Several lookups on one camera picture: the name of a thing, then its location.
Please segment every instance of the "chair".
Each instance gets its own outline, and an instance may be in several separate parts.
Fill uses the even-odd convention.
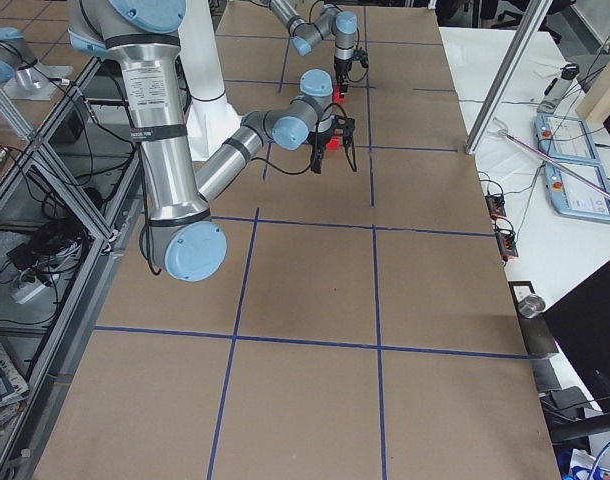
[[[514,5],[516,8],[518,8],[521,12],[524,12],[525,10],[527,10],[527,6],[529,5],[529,0],[508,0],[508,1],[509,1],[509,3]],[[569,7],[571,5],[574,5],[575,3],[576,3],[576,0],[554,0],[554,2],[552,2],[552,6],[549,7],[549,10],[547,10],[547,15],[554,15],[555,13],[558,13],[558,12],[566,9],[567,7]],[[508,20],[507,22],[504,22],[503,20],[505,20],[506,16],[511,17],[512,20]],[[505,10],[503,13],[501,13],[498,16],[498,21],[501,23],[492,25],[492,28],[518,27],[518,24],[521,22],[522,18],[523,18],[523,15],[520,13]],[[543,23],[541,24],[539,30],[541,32],[549,33],[552,36],[552,38],[554,39],[554,42],[556,42],[557,44],[560,43],[560,41],[561,41],[560,34],[555,32],[554,30],[552,30],[551,28],[549,28],[547,26],[547,17],[545,17],[545,20],[543,20]]]

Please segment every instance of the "white pillar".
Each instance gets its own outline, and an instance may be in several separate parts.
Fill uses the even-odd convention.
[[[187,86],[194,97],[187,118],[189,146],[192,159],[204,161],[240,125],[240,117],[227,103],[207,0],[187,0],[178,34]]]

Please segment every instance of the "cardboard table surface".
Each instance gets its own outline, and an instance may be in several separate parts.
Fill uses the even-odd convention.
[[[434,14],[348,9],[371,65],[344,104],[358,172],[252,162],[198,284],[150,275],[134,239],[36,480],[558,477]],[[217,44],[240,114],[332,69],[333,42],[300,58],[248,3]]]

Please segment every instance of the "metal cup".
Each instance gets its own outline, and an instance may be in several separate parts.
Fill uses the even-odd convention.
[[[525,318],[534,318],[545,311],[545,300],[531,293],[518,302],[518,313]]]

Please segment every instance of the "robot label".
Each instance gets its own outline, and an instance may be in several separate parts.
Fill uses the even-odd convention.
[[[132,110],[169,107],[169,94],[160,66],[130,68],[123,71]]]

